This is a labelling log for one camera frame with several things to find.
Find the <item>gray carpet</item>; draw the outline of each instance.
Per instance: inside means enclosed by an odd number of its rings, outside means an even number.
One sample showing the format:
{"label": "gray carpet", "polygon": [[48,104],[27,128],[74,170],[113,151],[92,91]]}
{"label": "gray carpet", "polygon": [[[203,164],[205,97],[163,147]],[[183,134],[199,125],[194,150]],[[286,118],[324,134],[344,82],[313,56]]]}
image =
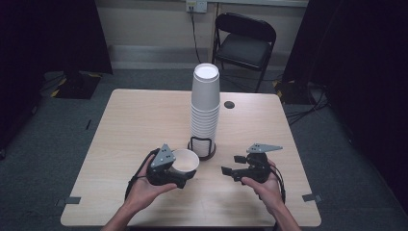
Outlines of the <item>gray carpet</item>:
{"label": "gray carpet", "polygon": [[[241,71],[224,74],[247,76]],[[269,71],[261,92],[274,93],[270,80],[279,74]],[[0,230],[99,230],[63,227],[64,207],[56,203],[72,190],[111,92],[190,90],[192,70],[115,70],[114,75],[103,76],[91,100],[49,97],[53,88],[47,87],[55,82],[44,86],[37,113],[0,162]],[[221,78],[222,91],[253,91],[255,84]],[[287,113],[310,108],[284,105]],[[408,230],[408,218],[375,168],[349,145],[330,108],[306,115],[291,129],[312,191],[323,198],[318,204],[321,226],[304,230]]]}

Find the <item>chair backrest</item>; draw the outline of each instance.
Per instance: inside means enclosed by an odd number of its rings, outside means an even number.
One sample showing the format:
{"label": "chair backrest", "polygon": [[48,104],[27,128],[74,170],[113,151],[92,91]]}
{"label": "chair backrest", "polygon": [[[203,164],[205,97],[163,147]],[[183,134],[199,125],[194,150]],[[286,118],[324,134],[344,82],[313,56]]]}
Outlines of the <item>chair backrest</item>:
{"label": "chair backrest", "polygon": [[275,43],[276,32],[264,20],[237,13],[222,13],[216,19],[216,30]]}

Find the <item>dark backdrop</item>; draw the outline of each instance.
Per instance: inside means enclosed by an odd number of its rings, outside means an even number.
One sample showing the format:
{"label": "dark backdrop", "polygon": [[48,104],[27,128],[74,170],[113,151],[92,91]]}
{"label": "dark backdrop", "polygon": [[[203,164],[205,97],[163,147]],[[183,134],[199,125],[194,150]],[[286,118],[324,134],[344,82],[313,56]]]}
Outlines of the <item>dark backdrop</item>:
{"label": "dark backdrop", "polygon": [[310,0],[284,74],[327,87],[351,143],[375,164],[405,211],[407,12],[403,0]]}

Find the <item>wall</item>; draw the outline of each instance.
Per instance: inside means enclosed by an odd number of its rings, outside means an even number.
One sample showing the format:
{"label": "wall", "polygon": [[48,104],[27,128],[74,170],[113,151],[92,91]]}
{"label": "wall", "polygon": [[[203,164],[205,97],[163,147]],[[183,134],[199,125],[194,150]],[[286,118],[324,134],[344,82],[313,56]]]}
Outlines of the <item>wall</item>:
{"label": "wall", "polygon": [[[194,47],[184,1],[96,0],[96,5],[108,45]],[[208,3],[207,13],[194,14],[198,48],[211,48],[216,5]],[[220,9],[269,22],[277,33],[271,64],[285,65],[305,8],[224,3]]]}

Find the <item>wooden table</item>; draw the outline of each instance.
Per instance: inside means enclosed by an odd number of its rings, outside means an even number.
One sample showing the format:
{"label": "wooden table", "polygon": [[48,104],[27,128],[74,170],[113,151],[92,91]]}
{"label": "wooden table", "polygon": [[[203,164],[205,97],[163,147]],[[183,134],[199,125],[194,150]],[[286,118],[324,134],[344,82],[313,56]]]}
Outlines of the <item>wooden table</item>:
{"label": "wooden table", "polygon": [[[221,93],[217,153],[201,162],[183,190],[160,195],[129,223],[138,226],[272,226],[273,217],[252,189],[222,175],[254,142],[283,146],[268,152],[281,170],[287,206],[300,226],[319,226],[315,201],[279,98],[274,94]],[[234,109],[223,106],[235,103]],[[61,218],[66,226],[102,226],[123,203],[125,190],[145,156],[167,143],[186,148],[190,140],[191,92],[115,90],[90,145]]]}

